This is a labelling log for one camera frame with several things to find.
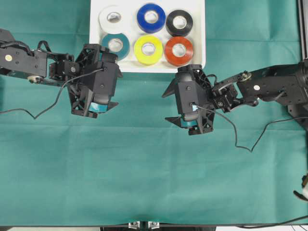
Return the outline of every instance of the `white tray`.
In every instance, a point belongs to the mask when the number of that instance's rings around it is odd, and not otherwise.
[[[122,72],[143,72],[143,73],[176,73],[178,67],[171,65],[165,59],[165,55],[161,60],[151,66],[140,64],[134,54],[134,44],[136,40],[143,35],[143,32],[137,23],[137,12],[146,3],[155,3],[165,11],[166,17],[174,10],[185,10],[193,18],[193,28],[188,36],[194,46],[194,56],[190,64],[201,64],[205,66],[205,0],[91,0],[90,14],[90,43],[101,44],[102,38],[106,35],[102,31],[99,23],[99,14],[102,9],[109,5],[119,5],[129,11],[131,20],[128,22],[127,28],[122,32],[130,42],[130,52],[128,56],[119,61],[118,64]],[[157,33],[151,34],[159,38],[163,45],[171,39],[171,35],[166,30],[166,25]]]

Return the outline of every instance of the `green tablecloth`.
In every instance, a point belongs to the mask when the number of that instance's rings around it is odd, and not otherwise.
[[[88,42],[87,0],[2,0],[0,27],[35,48],[45,39],[78,55]],[[207,64],[219,80],[244,70],[300,60],[295,0],[208,0]],[[102,225],[133,220],[168,223],[273,223],[307,214],[297,200],[307,169],[305,132],[295,122],[272,125],[253,154],[234,148],[230,124],[189,137],[164,120],[176,116],[162,99],[170,74],[124,73],[114,101],[98,119],[70,115],[66,94],[34,121],[0,117],[0,225]],[[0,110],[37,113],[57,88],[0,77]],[[288,118],[263,103],[227,115],[251,146],[267,122]]]

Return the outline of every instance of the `electrical tape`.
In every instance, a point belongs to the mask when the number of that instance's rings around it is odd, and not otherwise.
[[[120,34],[127,28],[128,13],[120,6],[104,8],[99,15],[101,28],[108,34]]]
[[[176,25],[174,25],[175,19],[179,17],[184,18],[186,21],[183,28],[182,27],[177,28]],[[176,10],[171,12],[167,17],[166,29],[168,33],[173,37],[176,36],[185,37],[190,33],[192,28],[193,28],[192,16],[186,11]]]
[[[183,45],[186,49],[185,54],[181,57],[176,56],[173,52],[173,47],[178,44]],[[165,57],[174,66],[186,65],[193,58],[193,45],[184,37],[173,37],[166,44]]]
[[[145,44],[150,43],[153,44],[155,46],[155,51],[153,52],[153,54],[151,55],[146,55],[143,51],[142,48]],[[146,35],[146,36],[142,36],[140,37],[134,46],[134,52],[135,52],[135,56],[137,58],[137,60],[144,65],[153,65],[155,63],[157,63],[164,52],[164,47],[162,42],[151,35]]]
[[[158,15],[158,19],[154,23],[149,23],[145,19],[146,14],[151,11],[156,12]],[[139,9],[137,13],[137,21],[141,30],[152,34],[160,31],[164,27],[166,22],[166,14],[160,6],[153,3],[148,3]]]
[[[119,51],[113,51],[110,47],[112,41],[121,43],[122,48]],[[129,40],[124,34],[108,34],[102,40],[102,46],[108,47],[110,53],[116,54],[118,56],[118,60],[124,59],[129,53]]]

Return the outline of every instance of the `orange tape roll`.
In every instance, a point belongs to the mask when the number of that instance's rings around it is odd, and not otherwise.
[[[184,37],[173,37],[165,47],[165,57],[174,66],[183,66],[193,57],[193,45]]]

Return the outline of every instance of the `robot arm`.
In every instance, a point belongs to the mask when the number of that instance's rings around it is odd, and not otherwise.
[[[54,63],[49,65],[47,79],[49,59]],[[57,86],[61,90],[67,86],[71,112],[75,115],[97,118],[99,113],[117,106],[118,103],[111,102],[117,78],[122,77],[116,60],[115,54],[99,44],[85,44],[76,60],[70,54],[53,53],[46,41],[41,41],[32,51],[23,42],[16,41],[9,31],[0,29],[0,75]]]
[[[237,84],[242,98],[237,98]],[[178,69],[176,77],[163,94],[163,98],[175,94],[181,116],[166,118],[180,128],[187,128],[189,135],[213,131],[217,109],[224,113],[249,105],[255,107],[258,100],[276,101],[288,107],[293,118],[308,116],[308,60],[298,64],[277,65],[253,72],[242,72],[214,86],[200,65]],[[308,131],[308,120],[297,122]]]

